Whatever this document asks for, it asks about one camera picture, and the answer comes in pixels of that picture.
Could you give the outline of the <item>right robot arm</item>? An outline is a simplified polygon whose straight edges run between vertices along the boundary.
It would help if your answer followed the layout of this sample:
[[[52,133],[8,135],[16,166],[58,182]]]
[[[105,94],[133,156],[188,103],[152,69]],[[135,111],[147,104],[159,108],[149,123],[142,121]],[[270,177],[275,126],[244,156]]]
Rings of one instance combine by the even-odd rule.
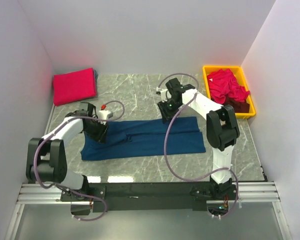
[[[157,105],[162,121],[169,123],[164,138],[163,154],[167,155],[168,138],[175,120],[186,107],[190,107],[205,119],[206,137],[213,153],[212,172],[207,174],[210,178],[209,188],[202,191],[204,197],[225,200],[234,195],[234,199],[237,200],[239,183],[231,165],[240,130],[234,108],[210,100],[191,84],[182,85],[175,74],[166,77],[163,83],[165,88],[156,88],[156,94],[161,97]]]

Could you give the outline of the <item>dark red t-shirt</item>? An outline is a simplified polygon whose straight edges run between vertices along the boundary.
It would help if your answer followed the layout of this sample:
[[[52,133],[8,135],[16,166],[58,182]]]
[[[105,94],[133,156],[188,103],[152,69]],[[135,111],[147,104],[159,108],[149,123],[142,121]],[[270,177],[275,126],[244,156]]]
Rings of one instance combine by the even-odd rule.
[[[228,96],[225,97],[224,103],[219,103],[219,105],[220,106],[230,105],[233,107],[235,113],[245,114],[245,113],[249,113],[250,111],[250,104],[247,103],[246,100],[244,102],[240,102]]]

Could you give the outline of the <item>folded pink t-shirt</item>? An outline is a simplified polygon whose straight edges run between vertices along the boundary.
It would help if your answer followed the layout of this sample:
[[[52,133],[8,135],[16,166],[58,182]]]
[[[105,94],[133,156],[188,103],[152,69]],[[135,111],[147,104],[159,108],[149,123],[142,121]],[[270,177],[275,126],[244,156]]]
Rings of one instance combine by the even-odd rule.
[[[52,83],[55,106],[93,98],[97,95],[93,68],[54,75]]]

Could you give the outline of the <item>blue t-shirt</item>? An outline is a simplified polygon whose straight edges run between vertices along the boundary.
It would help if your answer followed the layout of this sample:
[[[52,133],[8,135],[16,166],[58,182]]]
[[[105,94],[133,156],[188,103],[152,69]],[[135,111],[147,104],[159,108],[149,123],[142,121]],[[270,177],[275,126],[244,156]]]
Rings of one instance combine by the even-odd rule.
[[[161,119],[111,121],[106,143],[86,134],[81,151],[83,161],[162,156],[169,123]],[[195,116],[178,117],[172,124],[167,141],[168,155],[205,153],[203,134]]]

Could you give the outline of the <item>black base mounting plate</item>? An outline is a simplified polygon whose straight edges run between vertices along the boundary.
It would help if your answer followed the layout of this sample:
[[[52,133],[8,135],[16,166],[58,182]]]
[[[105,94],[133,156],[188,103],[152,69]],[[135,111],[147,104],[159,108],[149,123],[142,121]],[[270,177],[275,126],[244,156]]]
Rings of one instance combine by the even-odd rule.
[[[234,200],[236,185],[199,182],[90,183],[88,197],[63,191],[61,202],[90,202],[92,211],[182,210],[206,211],[208,201]]]

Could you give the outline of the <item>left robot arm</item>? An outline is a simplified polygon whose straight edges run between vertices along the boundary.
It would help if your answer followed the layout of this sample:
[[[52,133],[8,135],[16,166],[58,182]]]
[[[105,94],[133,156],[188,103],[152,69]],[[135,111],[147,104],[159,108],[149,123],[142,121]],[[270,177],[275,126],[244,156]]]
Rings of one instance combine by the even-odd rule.
[[[29,182],[51,183],[66,188],[78,201],[86,200],[92,193],[88,178],[68,169],[66,146],[81,133],[97,141],[106,142],[108,121],[113,112],[103,105],[99,111],[88,102],[69,112],[50,133],[32,138],[28,143],[25,175]]]

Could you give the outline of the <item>aluminium rail frame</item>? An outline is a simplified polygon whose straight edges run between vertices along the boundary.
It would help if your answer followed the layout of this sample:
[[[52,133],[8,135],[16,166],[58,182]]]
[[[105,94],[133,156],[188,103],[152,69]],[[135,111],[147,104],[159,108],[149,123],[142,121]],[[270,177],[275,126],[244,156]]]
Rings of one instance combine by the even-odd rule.
[[[5,239],[13,240],[16,237],[25,205],[60,204],[61,195],[62,191],[56,187],[43,189],[39,184],[23,184],[16,200]],[[292,234],[281,205],[281,199],[274,182],[240,182],[238,196],[239,203],[272,203],[283,239],[292,239]]]

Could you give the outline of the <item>crumpled pink t-shirt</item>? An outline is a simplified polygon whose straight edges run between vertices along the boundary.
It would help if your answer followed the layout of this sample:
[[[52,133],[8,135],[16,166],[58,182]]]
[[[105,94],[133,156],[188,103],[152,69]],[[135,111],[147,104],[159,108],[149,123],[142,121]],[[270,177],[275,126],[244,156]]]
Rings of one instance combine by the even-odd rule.
[[[212,100],[223,105],[226,97],[243,103],[250,94],[244,86],[239,85],[233,72],[228,69],[219,69],[207,75],[209,93]]]

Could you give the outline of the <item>folded grey t-shirt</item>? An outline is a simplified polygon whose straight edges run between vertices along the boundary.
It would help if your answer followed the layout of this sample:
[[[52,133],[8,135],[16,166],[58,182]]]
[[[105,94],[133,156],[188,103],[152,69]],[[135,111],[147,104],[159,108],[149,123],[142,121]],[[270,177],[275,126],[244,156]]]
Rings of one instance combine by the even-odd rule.
[[[95,86],[97,86],[99,74],[95,69],[93,69],[93,76],[94,76]]]

